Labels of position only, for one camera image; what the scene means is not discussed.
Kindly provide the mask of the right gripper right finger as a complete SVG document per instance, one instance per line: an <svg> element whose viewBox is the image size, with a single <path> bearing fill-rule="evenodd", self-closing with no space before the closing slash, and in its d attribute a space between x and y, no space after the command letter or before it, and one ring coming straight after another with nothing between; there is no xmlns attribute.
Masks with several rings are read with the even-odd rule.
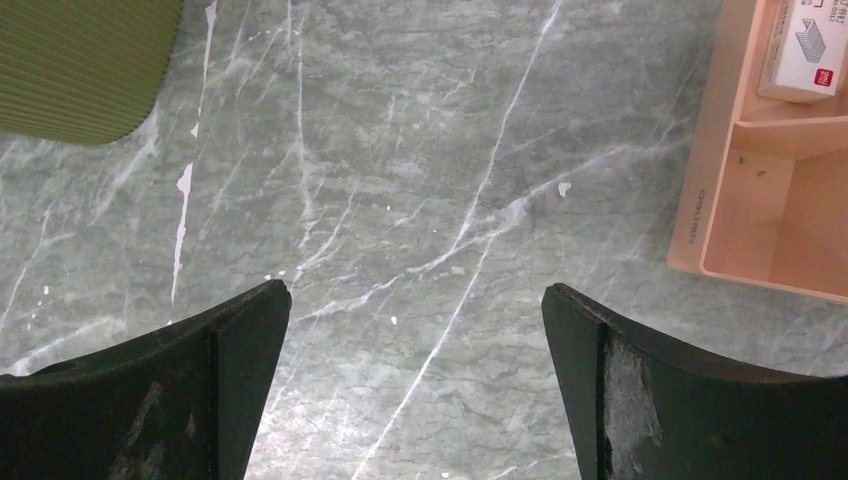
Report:
<svg viewBox="0 0 848 480"><path fill-rule="evenodd" d="M584 479L843 479L847 380L724 357L555 284L546 338Z"/></svg>

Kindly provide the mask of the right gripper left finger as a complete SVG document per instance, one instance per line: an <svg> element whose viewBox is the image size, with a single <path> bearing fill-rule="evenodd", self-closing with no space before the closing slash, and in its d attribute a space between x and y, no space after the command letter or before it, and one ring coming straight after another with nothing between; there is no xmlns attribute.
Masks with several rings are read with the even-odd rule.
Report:
<svg viewBox="0 0 848 480"><path fill-rule="evenodd" d="M264 282L193 317L1 378L5 479L241 479L292 297Z"/></svg>

